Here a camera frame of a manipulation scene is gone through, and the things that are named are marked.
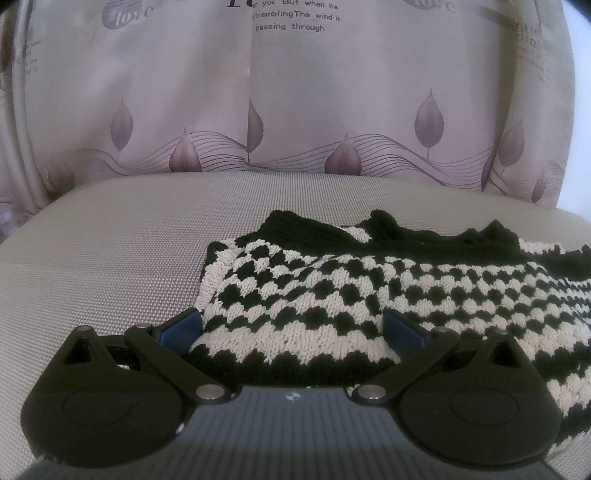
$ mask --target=gray mesh fabric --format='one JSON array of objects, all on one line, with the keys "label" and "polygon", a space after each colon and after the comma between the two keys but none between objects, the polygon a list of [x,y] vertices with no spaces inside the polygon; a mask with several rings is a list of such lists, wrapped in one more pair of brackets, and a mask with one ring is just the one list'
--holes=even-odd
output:
[{"label": "gray mesh fabric", "polygon": [[[191,306],[207,244],[256,229],[274,209],[351,225],[376,208],[402,226],[446,235],[498,219],[526,240],[567,249],[591,243],[591,224],[570,213],[390,179],[187,173],[86,186],[0,246],[0,478],[14,477],[33,459],[20,407],[75,326],[121,333]],[[553,465],[582,480],[591,471],[590,452],[587,439]]]}]

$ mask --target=black and white knitted fabric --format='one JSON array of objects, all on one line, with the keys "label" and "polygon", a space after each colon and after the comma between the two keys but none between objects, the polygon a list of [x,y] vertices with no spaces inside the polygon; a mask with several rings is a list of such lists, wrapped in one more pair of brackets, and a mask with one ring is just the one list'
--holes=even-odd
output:
[{"label": "black and white knitted fabric", "polygon": [[500,223],[455,237],[374,211],[334,227],[272,212],[213,242],[196,307],[204,334],[185,359],[229,388],[355,385],[399,361],[384,308],[426,329],[509,330],[564,415],[562,450],[591,429],[591,250],[519,239]]}]

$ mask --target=leaf print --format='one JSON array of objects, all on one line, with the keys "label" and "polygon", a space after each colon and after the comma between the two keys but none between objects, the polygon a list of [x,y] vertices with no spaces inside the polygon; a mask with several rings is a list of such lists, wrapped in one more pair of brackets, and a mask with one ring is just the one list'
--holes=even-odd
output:
[{"label": "leaf print", "polygon": [[199,155],[191,137],[185,128],[177,146],[170,154],[168,166],[171,172],[178,171],[201,171]]},{"label": "leaf print", "polygon": [[324,173],[336,173],[341,175],[361,175],[361,157],[359,152],[345,135],[343,141],[326,158]]},{"label": "leaf print", "polygon": [[246,133],[246,151],[248,153],[261,144],[263,135],[262,119],[252,106],[252,102],[248,101],[248,132]]},{"label": "leaf print", "polygon": [[47,181],[52,191],[61,194],[69,192],[76,184],[71,169],[59,163],[51,166],[47,172]]},{"label": "leaf print", "polygon": [[538,201],[542,198],[544,194],[544,190],[546,189],[546,174],[544,170],[540,172],[540,176],[538,177],[538,181],[535,182],[534,191],[531,192],[531,201],[534,203],[538,203]]},{"label": "leaf print", "polygon": [[433,98],[433,91],[421,104],[414,120],[414,132],[423,147],[431,148],[439,143],[443,136],[443,115]]},{"label": "leaf print", "polygon": [[111,119],[111,140],[115,144],[118,151],[121,151],[127,145],[131,132],[134,129],[134,119],[127,110],[127,106],[123,99],[119,104],[119,108]]},{"label": "leaf print", "polygon": [[482,175],[480,177],[480,189],[484,192],[484,188],[488,182],[488,178],[491,176],[492,166],[495,164],[496,152],[499,150],[499,141],[495,142],[495,146],[492,147],[491,153],[488,155],[484,166],[482,167]]},{"label": "leaf print", "polygon": [[515,165],[525,147],[525,138],[523,136],[523,120],[512,126],[501,140],[499,146],[499,161],[505,168]]}]

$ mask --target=knitted sweater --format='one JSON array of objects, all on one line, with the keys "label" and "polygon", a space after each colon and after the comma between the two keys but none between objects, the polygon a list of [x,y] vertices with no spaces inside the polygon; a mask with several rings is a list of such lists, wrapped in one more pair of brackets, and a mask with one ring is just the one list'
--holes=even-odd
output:
[{"label": "knitted sweater", "polygon": [[229,388],[367,381],[399,361],[387,307],[462,336],[507,329],[563,413],[553,450],[591,430],[587,246],[527,242],[497,221],[445,237],[378,210],[349,227],[275,211],[209,245],[196,307],[204,334],[185,359]]}]

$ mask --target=logo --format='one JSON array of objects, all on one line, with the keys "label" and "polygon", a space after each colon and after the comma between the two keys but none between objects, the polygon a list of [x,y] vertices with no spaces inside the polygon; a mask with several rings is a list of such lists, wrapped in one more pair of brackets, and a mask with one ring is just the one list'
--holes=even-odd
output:
[{"label": "logo", "polygon": [[298,401],[301,398],[301,395],[298,392],[289,392],[285,397],[287,400],[294,402]]},{"label": "logo", "polygon": [[445,8],[451,14],[457,12],[456,6],[452,2],[447,2],[444,0],[404,0],[408,3],[411,7],[419,8],[421,10],[432,10],[437,8],[441,10]]},{"label": "logo", "polygon": [[134,20],[148,18],[154,12],[154,6],[143,6],[143,0],[109,0],[102,13],[105,28],[117,30]]}]

